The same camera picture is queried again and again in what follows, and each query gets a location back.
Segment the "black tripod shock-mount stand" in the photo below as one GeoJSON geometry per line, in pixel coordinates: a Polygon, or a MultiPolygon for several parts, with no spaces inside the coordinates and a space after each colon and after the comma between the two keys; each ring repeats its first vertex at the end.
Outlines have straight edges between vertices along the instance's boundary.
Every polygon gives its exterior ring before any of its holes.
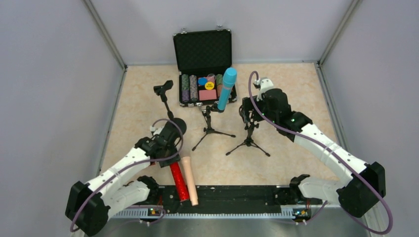
{"type": "Polygon", "coordinates": [[[245,126],[245,131],[247,132],[246,139],[241,144],[228,151],[225,155],[230,155],[233,151],[237,150],[241,146],[247,146],[257,148],[261,150],[267,157],[270,157],[271,155],[268,152],[266,152],[263,148],[261,148],[259,145],[257,145],[252,138],[253,132],[256,128],[259,128],[259,123],[254,120],[254,113],[250,112],[249,118],[247,118],[245,126]]]}

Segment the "red glitter microphone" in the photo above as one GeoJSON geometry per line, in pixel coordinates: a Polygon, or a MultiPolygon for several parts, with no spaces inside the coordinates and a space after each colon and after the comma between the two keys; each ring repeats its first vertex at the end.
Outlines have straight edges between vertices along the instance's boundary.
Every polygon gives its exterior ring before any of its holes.
{"type": "Polygon", "coordinates": [[[179,196],[180,202],[184,202],[190,199],[189,192],[186,183],[183,179],[183,175],[178,162],[174,162],[170,165],[170,170],[175,183],[175,187],[179,196]]]}

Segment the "black tripod clip mic stand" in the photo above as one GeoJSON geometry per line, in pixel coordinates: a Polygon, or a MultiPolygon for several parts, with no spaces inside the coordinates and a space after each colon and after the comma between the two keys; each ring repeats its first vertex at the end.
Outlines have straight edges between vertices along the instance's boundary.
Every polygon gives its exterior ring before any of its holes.
{"type": "Polygon", "coordinates": [[[213,105],[211,105],[211,106],[209,106],[209,105],[207,105],[206,107],[205,107],[205,109],[201,109],[201,107],[199,107],[200,108],[200,110],[201,110],[201,113],[202,113],[202,115],[203,115],[203,117],[204,117],[204,120],[205,120],[205,122],[206,122],[206,127],[204,127],[203,128],[203,132],[205,133],[204,135],[203,135],[203,137],[197,142],[197,144],[192,148],[192,151],[195,151],[196,149],[197,149],[197,147],[200,145],[200,143],[203,141],[203,139],[207,136],[207,135],[210,135],[210,134],[220,134],[220,135],[225,135],[225,136],[229,136],[229,137],[232,137],[232,138],[236,138],[236,135],[234,135],[234,134],[228,134],[228,133],[224,133],[224,132],[220,132],[220,131],[217,131],[217,130],[215,130],[213,127],[212,127],[212,124],[211,124],[211,122],[212,122],[212,119],[211,119],[211,113],[212,112],[222,112],[221,110],[219,110],[218,109],[218,104],[217,103],[214,103],[213,105]]]}

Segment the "blue toy microphone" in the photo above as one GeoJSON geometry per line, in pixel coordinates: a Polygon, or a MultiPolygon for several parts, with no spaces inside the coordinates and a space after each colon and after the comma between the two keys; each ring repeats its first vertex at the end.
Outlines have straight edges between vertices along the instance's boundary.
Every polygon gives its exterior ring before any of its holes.
{"type": "Polygon", "coordinates": [[[222,80],[221,94],[218,100],[217,109],[220,113],[224,112],[233,86],[237,80],[237,70],[235,68],[227,68],[222,80]]]}

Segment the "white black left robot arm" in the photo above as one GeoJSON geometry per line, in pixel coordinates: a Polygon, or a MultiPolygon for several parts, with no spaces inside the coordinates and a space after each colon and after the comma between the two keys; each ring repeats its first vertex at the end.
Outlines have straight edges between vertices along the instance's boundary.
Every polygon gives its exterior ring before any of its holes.
{"type": "Polygon", "coordinates": [[[70,189],[65,216],[70,219],[70,231],[78,230],[89,237],[99,233],[115,214],[145,201],[151,185],[143,181],[127,182],[153,162],[179,157],[175,141],[183,139],[187,127],[183,120],[167,120],[163,127],[150,127],[151,138],[144,137],[116,164],[97,177],[70,189]]]}

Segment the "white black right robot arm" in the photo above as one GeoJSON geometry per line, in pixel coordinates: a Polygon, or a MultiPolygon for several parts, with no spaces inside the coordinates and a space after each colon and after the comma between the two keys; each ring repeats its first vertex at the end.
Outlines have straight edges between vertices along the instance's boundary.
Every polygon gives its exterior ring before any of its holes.
{"type": "Polygon", "coordinates": [[[286,93],[274,88],[256,96],[245,97],[239,114],[243,121],[266,120],[276,130],[312,153],[338,180],[324,180],[310,175],[292,178],[290,185],[305,198],[317,198],[340,205],[354,217],[362,217],[386,195],[385,169],[378,162],[367,163],[326,136],[313,121],[291,109],[286,93]]]}

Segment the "black round-base mic stand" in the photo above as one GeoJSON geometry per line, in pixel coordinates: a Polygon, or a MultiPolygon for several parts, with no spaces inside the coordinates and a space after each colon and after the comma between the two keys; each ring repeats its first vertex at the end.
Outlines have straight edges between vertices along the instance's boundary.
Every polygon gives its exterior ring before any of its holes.
{"type": "Polygon", "coordinates": [[[163,85],[156,85],[153,87],[154,93],[160,97],[161,101],[164,103],[165,108],[167,110],[168,118],[177,124],[182,132],[182,135],[185,134],[187,130],[186,122],[181,118],[175,118],[173,112],[170,110],[168,106],[168,98],[166,92],[173,87],[173,81],[167,80],[163,85]]]}

